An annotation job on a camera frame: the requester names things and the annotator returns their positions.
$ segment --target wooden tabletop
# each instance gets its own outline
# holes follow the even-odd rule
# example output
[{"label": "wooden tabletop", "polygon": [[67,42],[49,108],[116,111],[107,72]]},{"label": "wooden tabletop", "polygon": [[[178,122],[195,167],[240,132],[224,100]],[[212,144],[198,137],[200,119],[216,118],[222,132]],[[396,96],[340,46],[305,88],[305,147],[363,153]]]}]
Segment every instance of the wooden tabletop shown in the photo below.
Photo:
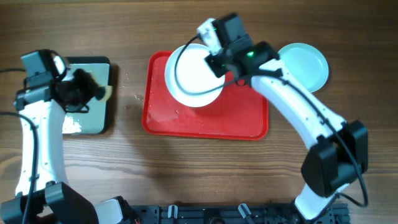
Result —
[{"label": "wooden tabletop", "polygon": [[[207,18],[236,11],[255,42],[265,40],[276,49],[303,42],[325,55],[330,77],[315,96],[369,129],[364,179],[370,205],[349,204],[352,223],[398,222],[394,1],[34,2],[0,5],[0,69],[22,67],[19,57],[36,49],[64,56],[104,55],[119,67],[109,130],[98,136],[67,136],[63,142],[70,185],[91,202],[122,195],[131,205],[236,205],[290,202],[301,192],[300,167],[307,150],[273,106],[269,132],[260,141],[154,136],[141,126],[150,56],[183,45]],[[25,76],[0,74],[1,111],[14,111],[12,102]],[[1,202],[14,197],[21,142],[20,122],[0,118]],[[362,200],[358,182],[346,193]]]}]

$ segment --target tray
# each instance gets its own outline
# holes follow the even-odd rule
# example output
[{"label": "tray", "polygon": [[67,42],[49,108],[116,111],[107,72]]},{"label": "tray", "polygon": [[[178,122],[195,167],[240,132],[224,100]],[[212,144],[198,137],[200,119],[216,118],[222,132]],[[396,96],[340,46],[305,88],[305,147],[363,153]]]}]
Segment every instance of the tray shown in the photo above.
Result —
[{"label": "tray", "polygon": [[[248,86],[231,85],[207,106],[190,108],[169,93],[164,70],[172,52],[149,60],[142,126],[150,134],[259,140],[268,131],[268,101]],[[233,79],[226,74],[226,82]]]}]

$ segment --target wood grain surface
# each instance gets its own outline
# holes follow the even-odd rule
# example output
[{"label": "wood grain surface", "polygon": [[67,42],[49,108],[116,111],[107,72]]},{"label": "wood grain surface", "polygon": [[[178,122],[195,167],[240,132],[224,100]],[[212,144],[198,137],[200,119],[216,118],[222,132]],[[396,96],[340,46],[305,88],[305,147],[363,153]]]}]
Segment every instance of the wood grain surface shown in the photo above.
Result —
[{"label": "wood grain surface", "polygon": [[[276,49],[304,42],[325,55],[330,78],[315,95],[369,129],[364,178],[370,206],[350,204],[352,223],[397,223],[396,1],[4,4],[0,68],[22,67],[19,57],[36,49],[64,56],[105,55],[119,67],[109,130],[99,136],[67,136],[63,142],[70,185],[93,203],[117,195],[131,205],[290,202],[304,185],[300,167],[307,150],[273,106],[267,136],[254,142],[153,136],[141,127],[150,56],[176,49],[204,20],[231,11],[240,13],[255,42],[265,40]],[[0,74],[1,111],[14,111],[12,102],[25,76]],[[20,122],[0,118],[1,202],[14,197],[21,142]],[[346,192],[362,200],[357,182]]]}]

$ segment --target light blue plate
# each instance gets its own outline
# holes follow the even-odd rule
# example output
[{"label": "light blue plate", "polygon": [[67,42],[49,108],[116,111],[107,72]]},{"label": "light blue plate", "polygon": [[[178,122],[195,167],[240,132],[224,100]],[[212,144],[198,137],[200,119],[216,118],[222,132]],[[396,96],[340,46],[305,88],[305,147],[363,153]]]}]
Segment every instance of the light blue plate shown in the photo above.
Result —
[{"label": "light blue plate", "polygon": [[328,80],[329,66],[322,53],[308,44],[294,43],[279,50],[281,59],[294,77],[310,92]]}]

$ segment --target red placemat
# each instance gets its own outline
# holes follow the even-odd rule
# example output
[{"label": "red placemat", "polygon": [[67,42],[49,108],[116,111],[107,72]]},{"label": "red placemat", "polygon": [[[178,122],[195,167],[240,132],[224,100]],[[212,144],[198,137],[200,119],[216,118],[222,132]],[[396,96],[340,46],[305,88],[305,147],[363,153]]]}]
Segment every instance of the red placemat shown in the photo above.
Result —
[{"label": "red placemat", "polygon": [[[164,71],[172,52],[149,60],[142,126],[151,134],[258,140],[268,131],[268,101],[248,86],[231,85],[207,106],[190,108],[169,93]],[[226,82],[232,80],[226,75]]]}]

